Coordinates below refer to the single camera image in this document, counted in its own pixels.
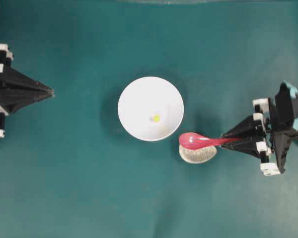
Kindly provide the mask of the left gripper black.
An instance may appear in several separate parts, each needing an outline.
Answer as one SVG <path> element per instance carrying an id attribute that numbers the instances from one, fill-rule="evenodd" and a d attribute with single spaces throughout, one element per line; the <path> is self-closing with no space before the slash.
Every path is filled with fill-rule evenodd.
<path id="1" fill-rule="evenodd" d="M 54 96 L 54 90 L 9 67 L 13 53 L 7 44 L 0 44 L 0 138 L 5 136 L 5 117 L 31 104 Z M 3 93 L 7 86 L 45 93 Z"/>

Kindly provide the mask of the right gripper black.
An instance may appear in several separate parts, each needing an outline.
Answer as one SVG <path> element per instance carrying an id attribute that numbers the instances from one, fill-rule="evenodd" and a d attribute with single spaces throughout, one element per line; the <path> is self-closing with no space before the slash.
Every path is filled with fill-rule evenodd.
<path id="1" fill-rule="evenodd" d="M 269 161 L 273 154 L 266 137 L 269 134 L 268 121 L 265 113 L 269 112 L 269 99 L 255 99 L 252 101 L 255 113 L 246 117 L 234 128 L 221 134 L 221 138 L 244 138 L 240 141 L 226 143 L 224 149 L 249 154 L 260 159 L 260 170 L 264 176 L 280 174 L 276 163 Z"/>

